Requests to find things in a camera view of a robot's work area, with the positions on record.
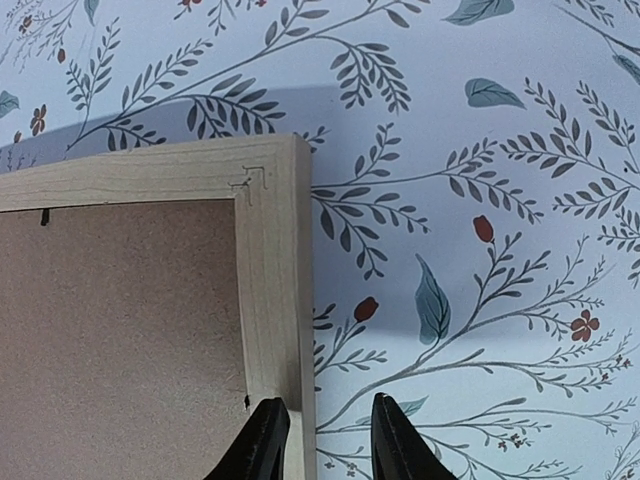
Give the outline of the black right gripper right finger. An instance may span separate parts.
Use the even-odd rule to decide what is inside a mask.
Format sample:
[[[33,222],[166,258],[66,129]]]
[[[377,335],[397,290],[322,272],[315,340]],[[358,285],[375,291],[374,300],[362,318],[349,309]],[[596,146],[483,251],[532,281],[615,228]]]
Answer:
[[[453,480],[394,398],[374,396],[371,413],[371,463],[378,480]]]

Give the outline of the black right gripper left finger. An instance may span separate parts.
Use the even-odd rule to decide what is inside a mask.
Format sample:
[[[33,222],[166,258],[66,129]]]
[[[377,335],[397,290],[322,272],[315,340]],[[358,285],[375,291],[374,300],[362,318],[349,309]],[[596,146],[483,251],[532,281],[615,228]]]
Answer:
[[[204,480],[282,480],[290,425],[282,398],[263,399]]]

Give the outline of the light wooden picture frame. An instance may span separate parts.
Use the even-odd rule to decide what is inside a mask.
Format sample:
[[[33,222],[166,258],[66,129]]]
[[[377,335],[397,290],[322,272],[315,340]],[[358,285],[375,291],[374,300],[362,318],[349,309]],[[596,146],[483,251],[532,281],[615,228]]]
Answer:
[[[1,217],[126,204],[231,202],[246,381],[247,417],[239,432],[263,399],[282,398],[291,421],[283,479],[313,479],[310,180],[310,149],[296,135],[126,149],[4,174]]]

